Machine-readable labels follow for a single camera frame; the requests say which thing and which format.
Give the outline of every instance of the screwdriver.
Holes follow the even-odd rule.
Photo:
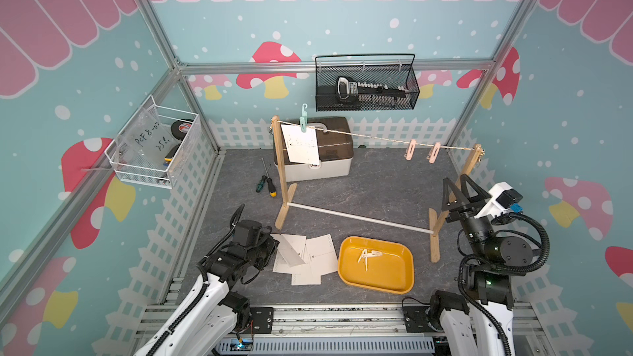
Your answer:
[[[266,162],[264,161],[264,159],[261,159],[261,162],[264,164],[264,169],[266,170],[266,182],[268,183],[268,193],[270,193],[270,196],[277,196],[277,189],[275,188],[275,185],[273,184],[273,179],[271,179],[270,176],[268,175],[268,168],[266,168]]]

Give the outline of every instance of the teal clothespin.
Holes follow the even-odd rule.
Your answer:
[[[301,117],[299,117],[299,125],[301,125],[301,132],[305,132],[307,130],[307,125],[308,125],[308,112],[306,112],[307,108],[308,108],[308,104],[301,105]]]

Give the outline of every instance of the yellow tray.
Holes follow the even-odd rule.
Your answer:
[[[358,262],[363,249],[378,250],[380,257]],[[399,243],[350,236],[341,243],[339,252],[339,276],[350,286],[405,294],[413,288],[413,255]]]

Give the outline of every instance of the pink clothespin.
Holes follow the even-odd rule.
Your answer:
[[[429,155],[427,156],[427,160],[429,160],[429,163],[434,163],[437,155],[439,154],[439,149],[442,145],[437,142],[433,148],[431,149],[431,151],[429,152]]]
[[[411,143],[409,143],[409,146],[407,147],[407,154],[405,155],[405,158],[407,160],[411,160],[411,158],[413,158],[413,151],[415,150],[415,139],[411,139]]]

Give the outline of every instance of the white wire mesh basket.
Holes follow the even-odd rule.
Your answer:
[[[138,116],[145,112],[143,109],[152,116],[158,116],[160,125],[157,126],[165,127],[169,134],[171,134],[171,124],[174,121],[184,121],[191,124],[189,131],[169,163],[165,162],[163,165],[156,165],[154,162],[148,161],[143,154],[139,154],[137,149],[123,138],[123,135],[130,130]],[[119,131],[116,138],[107,146],[105,154],[119,180],[127,183],[171,189],[176,185],[176,180],[201,136],[200,118],[196,113],[158,106],[154,101],[154,97],[149,95]]]

